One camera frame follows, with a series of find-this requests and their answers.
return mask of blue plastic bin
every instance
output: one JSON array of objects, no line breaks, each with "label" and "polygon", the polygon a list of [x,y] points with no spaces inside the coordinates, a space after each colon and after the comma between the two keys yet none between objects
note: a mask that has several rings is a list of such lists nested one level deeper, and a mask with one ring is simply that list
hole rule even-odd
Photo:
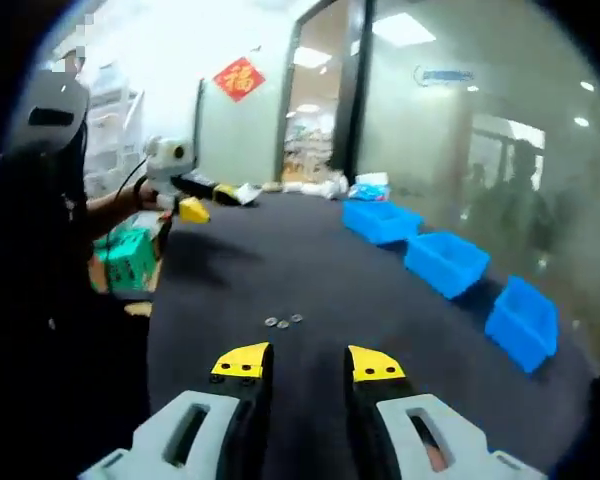
[{"label": "blue plastic bin", "polygon": [[532,285],[510,276],[484,333],[531,373],[558,349],[558,309]]},{"label": "blue plastic bin", "polygon": [[422,217],[391,202],[348,200],[342,222],[374,245],[408,240],[418,235]]},{"label": "blue plastic bin", "polygon": [[490,259],[471,242],[449,232],[436,232],[409,242],[404,265],[452,299],[480,280]]}]

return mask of person's arm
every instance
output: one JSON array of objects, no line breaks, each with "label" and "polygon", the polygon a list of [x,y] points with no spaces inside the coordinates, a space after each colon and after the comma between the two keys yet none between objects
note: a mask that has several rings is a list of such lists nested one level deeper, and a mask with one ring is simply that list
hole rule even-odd
[{"label": "person's arm", "polygon": [[[145,182],[138,191],[143,210],[155,210],[156,192]],[[101,198],[87,201],[85,234],[88,241],[102,237],[120,222],[139,211],[133,185],[125,187],[116,198],[110,193]]]}]

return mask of table surface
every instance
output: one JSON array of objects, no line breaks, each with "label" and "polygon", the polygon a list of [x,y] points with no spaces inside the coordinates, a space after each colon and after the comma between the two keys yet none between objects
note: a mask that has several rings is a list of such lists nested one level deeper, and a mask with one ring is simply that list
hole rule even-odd
[{"label": "table surface", "polygon": [[[404,269],[400,248],[345,229],[341,208],[269,194],[255,208],[209,205],[206,225],[174,224],[151,317],[153,409],[206,381],[223,353],[270,341],[263,478],[356,478],[342,385],[344,348],[354,344],[398,360],[420,391],[483,429],[490,449],[548,471],[584,421],[593,376],[570,329],[561,325],[556,356],[525,375],[483,333],[497,285],[449,302]],[[264,326],[294,313],[305,320]]]}]

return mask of red decoration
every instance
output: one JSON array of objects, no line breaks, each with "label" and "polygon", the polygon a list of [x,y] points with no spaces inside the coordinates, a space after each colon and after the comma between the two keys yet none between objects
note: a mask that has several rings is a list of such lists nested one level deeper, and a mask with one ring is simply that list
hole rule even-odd
[{"label": "red decoration", "polygon": [[215,77],[213,81],[234,102],[239,102],[264,83],[265,78],[246,58],[233,62]]}]

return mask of blue sign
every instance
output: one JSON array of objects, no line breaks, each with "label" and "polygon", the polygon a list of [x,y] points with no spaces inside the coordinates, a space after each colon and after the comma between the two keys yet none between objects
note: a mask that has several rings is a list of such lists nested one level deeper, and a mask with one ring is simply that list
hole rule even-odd
[{"label": "blue sign", "polygon": [[430,87],[469,82],[474,79],[474,75],[473,72],[466,70],[425,70],[421,66],[417,66],[413,71],[413,79],[421,87]]}]

